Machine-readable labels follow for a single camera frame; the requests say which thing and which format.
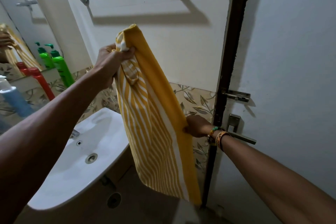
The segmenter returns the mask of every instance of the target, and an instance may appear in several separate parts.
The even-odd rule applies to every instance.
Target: red bottle cap
[[[24,64],[23,62],[17,62],[16,66],[18,69],[27,69],[26,64]]]
[[[29,70],[29,72],[30,72],[30,74],[32,76],[39,76],[39,75],[41,75],[41,72],[40,72],[40,70],[37,67],[30,67],[30,68],[28,68],[28,70]]]

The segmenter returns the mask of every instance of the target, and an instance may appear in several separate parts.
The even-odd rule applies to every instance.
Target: sink drain
[[[90,154],[89,156],[86,157],[85,163],[91,164],[91,163],[95,162],[97,158],[98,158],[98,155],[95,154],[95,153],[92,153],[92,154]]]
[[[120,205],[121,202],[121,195],[119,193],[113,193],[107,200],[107,206],[109,208],[116,208],[118,205]]]

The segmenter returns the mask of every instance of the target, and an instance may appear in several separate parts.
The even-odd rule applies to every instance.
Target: bracelet
[[[209,134],[208,134],[208,136],[207,136],[207,138],[208,138],[208,143],[210,144],[210,145],[216,145],[216,141],[214,140],[214,139],[212,139],[212,135],[213,135],[213,133],[216,131],[216,130],[218,130],[219,129],[219,127],[214,127],[212,130],[210,130],[210,132],[209,132]]]
[[[223,147],[222,147],[222,138],[226,135],[230,135],[229,132],[226,132],[226,131],[222,131],[220,132],[217,137],[216,137],[216,144],[218,146],[218,148],[220,148],[222,151],[223,151]]]

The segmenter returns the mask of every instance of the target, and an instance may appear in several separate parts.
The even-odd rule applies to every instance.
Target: wash basin
[[[128,147],[121,115],[106,107],[78,123],[75,130],[80,135],[68,140],[29,201],[31,208],[46,210],[72,200],[101,178]]]

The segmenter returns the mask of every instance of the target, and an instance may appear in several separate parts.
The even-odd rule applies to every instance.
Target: forearm
[[[336,223],[336,201],[294,171],[230,136],[225,154],[284,223]]]
[[[99,84],[90,71],[0,137],[1,211],[20,211],[30,200],[98,92]]]

